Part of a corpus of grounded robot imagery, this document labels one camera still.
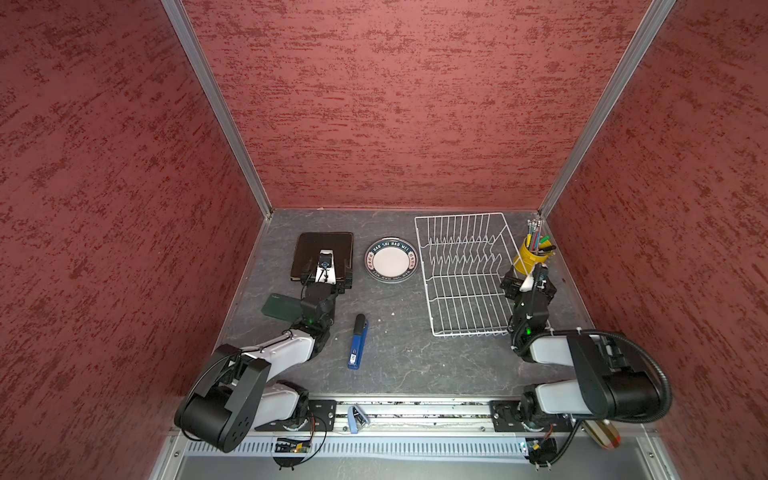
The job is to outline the dark square plate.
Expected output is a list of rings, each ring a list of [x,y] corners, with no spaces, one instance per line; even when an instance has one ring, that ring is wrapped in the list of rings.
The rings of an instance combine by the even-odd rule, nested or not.
[[[303,232],[299,235],[290,270],[290,279],[305,283],[314,279],[323,251],[333,254],[336,284],[350,288],[353,278],[354,234],[351,232]]]

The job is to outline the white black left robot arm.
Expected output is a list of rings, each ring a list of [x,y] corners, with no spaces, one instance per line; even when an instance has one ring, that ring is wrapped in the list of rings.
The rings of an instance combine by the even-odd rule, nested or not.
[[[331,336],[337,297],[351,286],[349,279],[309,279],[298,298],[270,294],[262,313],[289,327],[258,345],[219,345],[177,408],[175,426],[188,440],[228,453],[254,427],[303,422],[307,390],[275,377],[320,354]]]

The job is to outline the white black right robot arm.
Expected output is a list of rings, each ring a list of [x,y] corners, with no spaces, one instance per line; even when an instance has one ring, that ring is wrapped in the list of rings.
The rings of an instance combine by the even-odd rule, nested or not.
[[[575,377],[529,385],[516,420],[530,429],[559,417],[653,423],[671,409],[673,394],[661,365],[626,336],[596,329],[555,330],[549,306],[557,288],[546,266],[529,273],[510,268],[500,282],[513,302],[508,320],[512,351],[527,363],[570,367]]]

